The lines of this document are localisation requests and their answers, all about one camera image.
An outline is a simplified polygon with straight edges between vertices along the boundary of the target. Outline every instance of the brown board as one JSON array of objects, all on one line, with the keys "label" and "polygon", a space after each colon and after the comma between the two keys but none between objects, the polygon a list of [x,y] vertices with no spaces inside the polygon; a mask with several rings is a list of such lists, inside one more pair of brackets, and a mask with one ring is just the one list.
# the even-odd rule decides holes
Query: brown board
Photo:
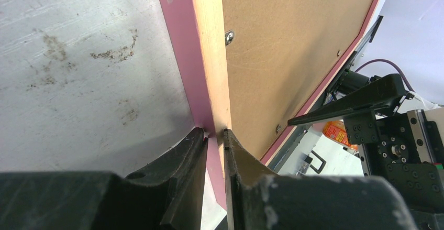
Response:
[{"label": "brown board", "polygon": [[232,129],[261,158],[358,35],[372,0],[222,0]]}]

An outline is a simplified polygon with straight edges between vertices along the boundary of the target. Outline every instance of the purple cable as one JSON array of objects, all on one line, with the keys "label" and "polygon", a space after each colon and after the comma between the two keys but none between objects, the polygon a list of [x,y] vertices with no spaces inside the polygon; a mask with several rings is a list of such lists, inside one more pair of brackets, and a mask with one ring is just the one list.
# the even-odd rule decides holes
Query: purple cable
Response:
[{"label": "purple cable", "polygon": [[381,62],[385,62],[385,63],[388,63],[388,64],[390,64],[392,67],[394,67],[394,68],[396,69],[396,71],[398,71],[398,73],[401,75],[401,78],[404,80],[404,83],[405,83],[405,85],[407,86],[408,90],[415,92],[415,91],[413,90],[412,86],[410,85],[410,83],[407,81],[407,77],[405,77],[405,75],[404,75],[404,73],[402,72],[402,70],[401,70],[401,69],[400,69],[400,68],[399,68],[394,62],[392,62],[392,61],[389,61],[389,60],[386,60],[386,59],[374,59],[374,60],[371,60],[371,61],[368,61],[368,62],[364,63],[362,66],[360,66],[358,69],[356,69],[355,72],[356,72],[356,73],[359,72],[362,68],[364,68],[364,67],[367,66],[368,64],[372,64],[372,63],[374,63],[374,62],[379,62],[379,61],[381,61]]}]

